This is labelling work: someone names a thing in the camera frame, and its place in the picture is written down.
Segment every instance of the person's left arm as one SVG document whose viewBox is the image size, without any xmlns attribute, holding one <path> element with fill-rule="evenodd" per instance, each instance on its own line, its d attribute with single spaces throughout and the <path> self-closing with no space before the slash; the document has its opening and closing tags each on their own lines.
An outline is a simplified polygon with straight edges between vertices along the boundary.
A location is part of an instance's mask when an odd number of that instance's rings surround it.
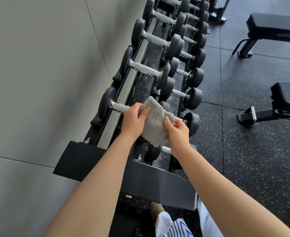
<svg viewBox="0 0 290 237">
<path fill-rule="evenodd" d="M 120 135 L 81 182 L 48 227 L 49 236 L 108 236 L 130 149 L 149 113 L 135 103 L 124 115 Z"/>
</svg>

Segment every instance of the brown shoe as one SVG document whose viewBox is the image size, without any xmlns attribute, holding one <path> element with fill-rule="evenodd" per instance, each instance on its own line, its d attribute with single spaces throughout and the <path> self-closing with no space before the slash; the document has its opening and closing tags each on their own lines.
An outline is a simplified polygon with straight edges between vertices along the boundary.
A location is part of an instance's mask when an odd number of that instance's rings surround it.
<svg viewBox="0 0 290 237">
<path fill-rule="evenodd" d="M 150 216 L 152 220 L 154 221 L 154 226 L 156 226 L 156 220 L 157 220 L 158 215 L 161 212 L 164 212 L 165 210 L 161 204 L 152 202 L 149 205 L 149 211 L 150 211 Z"/>
</svg>

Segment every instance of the person's right arm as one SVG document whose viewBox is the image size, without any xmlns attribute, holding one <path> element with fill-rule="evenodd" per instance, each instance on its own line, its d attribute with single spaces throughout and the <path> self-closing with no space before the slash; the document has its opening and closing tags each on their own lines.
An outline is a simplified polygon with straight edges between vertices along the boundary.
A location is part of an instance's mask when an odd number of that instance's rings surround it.
<svg viewBox="0 0 290 237">
<path fill-rule="evenodd" d="M 189 130 L 180 120 L 165 117 L 171 153 L 225 237 L 290 237 L 290 229 L 270 211 L 226 179 L 189 143 Z"/>
</svg>

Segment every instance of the wall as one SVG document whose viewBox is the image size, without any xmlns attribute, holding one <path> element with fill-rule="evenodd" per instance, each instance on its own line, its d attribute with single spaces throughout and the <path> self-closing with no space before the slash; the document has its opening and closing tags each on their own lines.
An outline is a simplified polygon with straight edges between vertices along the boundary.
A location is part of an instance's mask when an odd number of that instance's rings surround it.
<svg viewBox="0 0 290 237">
<path fill-rule="evenodd" d="M 53 168 L 86 135 L 145 2 L 0 0 L 0 236 L 42 236 L 78 186 Z"/>
</svg>

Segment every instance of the white pants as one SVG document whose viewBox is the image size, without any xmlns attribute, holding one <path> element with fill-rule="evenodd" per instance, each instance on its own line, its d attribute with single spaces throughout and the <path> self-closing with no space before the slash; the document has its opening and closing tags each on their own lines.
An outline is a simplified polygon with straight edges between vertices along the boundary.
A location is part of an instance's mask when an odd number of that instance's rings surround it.
<svg viewBox="0 0 290 237">
<path fill-rule="evenodd" d="M 203 237 L 223 237 L 201 199 L 198 199 L 198 211 Z M 156 237 L 193 236 L 183 219 L 172 221 L 167 212 L 161 212 L 156 220 Z"/>
</svg>

